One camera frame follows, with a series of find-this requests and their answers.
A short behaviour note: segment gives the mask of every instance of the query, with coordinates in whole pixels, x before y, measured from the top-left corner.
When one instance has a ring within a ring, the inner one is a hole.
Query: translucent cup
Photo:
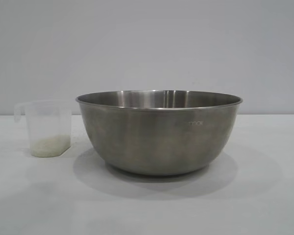
[[[14,107],[14,121],[19,122],[24,109],[31,155],[55,157],[71,146],[70,105],[65,100],[38,100]]]

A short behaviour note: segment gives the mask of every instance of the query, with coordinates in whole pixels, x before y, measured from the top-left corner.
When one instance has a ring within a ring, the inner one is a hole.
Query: white table surface
[[[60,157],[0,116],[0,235],[294,235],[294,115],[239,115],[210,166],[171,179],[106,167],[80,116]]]

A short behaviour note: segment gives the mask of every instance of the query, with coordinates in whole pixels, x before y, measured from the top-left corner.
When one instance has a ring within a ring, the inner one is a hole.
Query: gray backdrop
[[[294,0],[0,0],[0,114],[109,90],[241,96],[294,114]]]

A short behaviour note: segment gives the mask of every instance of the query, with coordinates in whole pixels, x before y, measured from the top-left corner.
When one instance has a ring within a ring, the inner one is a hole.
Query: bowl rim
[[[220,94],[220,95],[228,95],[234,98],[237,98],[239,101],[230,103],[230,104],[223,104],[223,105],[215,105],[215,106],[204,106],[204,107],[185,107],[185,108],[141,108],[141,107],[124,107],[124,106],[116,106],[116,105],[106,105],[106,104],[96,104],[96,103],[89,103],[80,100],[83,96],[91,95],[91,94],[100,94],[100,93],[116,93],[116,92],[195,92],[195,93],[206,93],[206,94]],[[80,104],[86,104],[90,106],[102,107],[102,108],[109,108],[109,109],[126,109],[126,110],[137,110],[137,111],[187,111],[187,110],[210,110],[210,109],[219,109],[219,108],[226,108],[231,106],[237,106],[243,102],[243,99],[239,96],[226,94],[226,93],[217,93],[217,92],[207,92],[207,91],[193,91],[193,90],[120,90],[120,91],[104,91],[104,92],[94,92],[88,94],[79,95],[76,99],[76,102]]]

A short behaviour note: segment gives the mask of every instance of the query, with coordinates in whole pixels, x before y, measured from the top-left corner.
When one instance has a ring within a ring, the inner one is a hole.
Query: mixing bowl
[[[91,143],[106,163],[144,175],[207,166],[231,134],[242,99],[198,91],[114,91],[81,95]]]

